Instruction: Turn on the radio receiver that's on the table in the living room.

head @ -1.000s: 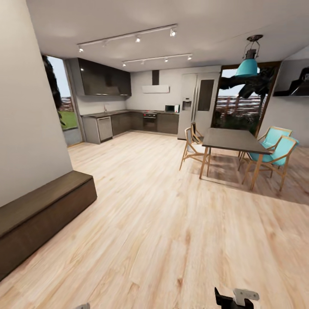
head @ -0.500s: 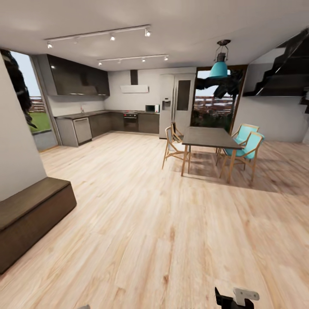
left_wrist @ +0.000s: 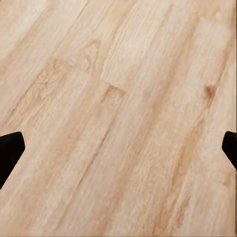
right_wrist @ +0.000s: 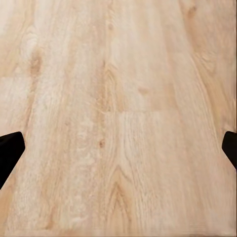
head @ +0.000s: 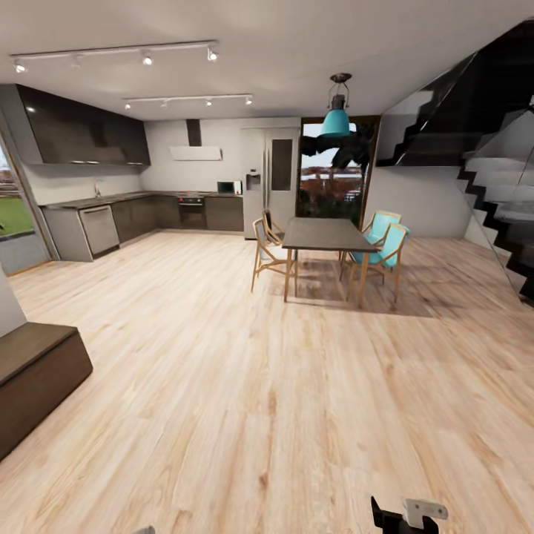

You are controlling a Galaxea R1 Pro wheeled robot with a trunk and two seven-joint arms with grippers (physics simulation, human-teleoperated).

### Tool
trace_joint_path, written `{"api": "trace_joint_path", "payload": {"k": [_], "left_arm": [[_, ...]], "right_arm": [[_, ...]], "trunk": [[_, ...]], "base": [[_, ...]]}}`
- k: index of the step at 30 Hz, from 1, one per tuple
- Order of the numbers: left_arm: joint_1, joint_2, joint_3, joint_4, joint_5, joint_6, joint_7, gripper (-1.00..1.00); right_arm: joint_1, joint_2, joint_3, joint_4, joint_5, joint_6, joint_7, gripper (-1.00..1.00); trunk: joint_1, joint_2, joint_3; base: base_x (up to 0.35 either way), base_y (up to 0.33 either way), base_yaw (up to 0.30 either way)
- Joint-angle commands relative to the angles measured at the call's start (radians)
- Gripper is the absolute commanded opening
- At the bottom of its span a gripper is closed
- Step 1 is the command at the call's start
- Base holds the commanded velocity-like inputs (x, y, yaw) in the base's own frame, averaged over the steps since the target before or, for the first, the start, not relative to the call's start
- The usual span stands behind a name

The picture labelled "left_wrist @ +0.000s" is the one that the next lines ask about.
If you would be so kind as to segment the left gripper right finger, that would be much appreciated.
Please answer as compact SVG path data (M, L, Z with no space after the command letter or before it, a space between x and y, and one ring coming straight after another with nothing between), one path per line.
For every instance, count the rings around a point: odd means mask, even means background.
M231 131L225 133L222 150L237 170L237 133Z

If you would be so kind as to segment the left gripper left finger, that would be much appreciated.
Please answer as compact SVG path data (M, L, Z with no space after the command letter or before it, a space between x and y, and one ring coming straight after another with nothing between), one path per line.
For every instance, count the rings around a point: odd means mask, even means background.
M0 190L24 150L25 142L20 131L0 137Z

